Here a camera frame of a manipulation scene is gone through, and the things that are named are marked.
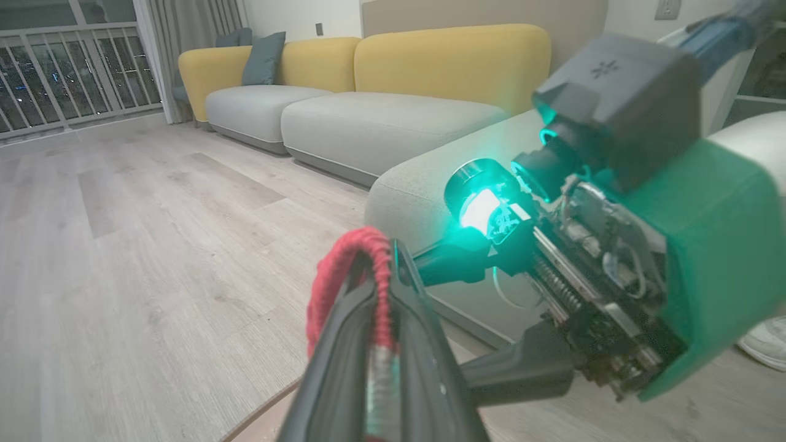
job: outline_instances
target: wall outlet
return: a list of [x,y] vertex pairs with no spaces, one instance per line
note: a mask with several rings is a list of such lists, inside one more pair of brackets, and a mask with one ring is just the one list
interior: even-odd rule
[[680,15],[682,0],[659,0],[655,20],[676,20]]

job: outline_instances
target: balcony railing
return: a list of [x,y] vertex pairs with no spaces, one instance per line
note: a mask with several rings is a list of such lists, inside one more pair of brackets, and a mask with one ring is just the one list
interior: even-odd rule
[[0,31],[0,140],[161,106],[136,22]]

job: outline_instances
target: green casing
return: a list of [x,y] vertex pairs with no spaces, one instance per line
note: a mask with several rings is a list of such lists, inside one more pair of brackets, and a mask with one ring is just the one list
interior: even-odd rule
[[697,372],[784,300],[783,208],[763,167],[708,140],[616,199],[667,239],[669,291],[661,317],[687,346],[640,393],[649,400]]

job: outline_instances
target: white sneaker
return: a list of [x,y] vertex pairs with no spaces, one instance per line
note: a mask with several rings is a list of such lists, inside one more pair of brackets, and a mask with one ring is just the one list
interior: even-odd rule
[[760,363],[786,371],[786,316],[762,322],[747,332],[737,345]]

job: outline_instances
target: sofa base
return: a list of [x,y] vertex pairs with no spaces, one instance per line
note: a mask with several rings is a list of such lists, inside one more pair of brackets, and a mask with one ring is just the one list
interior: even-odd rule
[[213,129],[229,138],[234,138],[238,141],[244,142],[248,145],[252,145],[254,147],[258,147],[260,149],[264,149],[268,152],[277,153],[279,155],[286,155],[287,149],[284,148],[284,142],[266,142],[264,140],[260,140],[258,138],[249,137],[246,134],[242,134],[237,131],[233,131],[232,129],[227,129],[226,127],[219,126],[217,124],[212,124]]
[[215,129],[213,128],[213,126],[210,125],[209,121],[197,120],[195,118],[194,119],[194,127],[197,128],[197,129],[202,129],[203,131],[206,131],[206,132],[215,132]]
[[338,164],[335,161],[326,160],[325,158],[317,157],[316,155],[306,153],[302,150],[293,149],[288,145],[286,145],[285,148],[289,154],[295,157],[295,159],[298,161],[302,161],[323,171],[327,171],[334,175],[346,178],[362,186],[371,187],[376,179],[379,178],[378,176],[371,175],[368,172],[359,171],[358,169],[350,168],[343,164]]

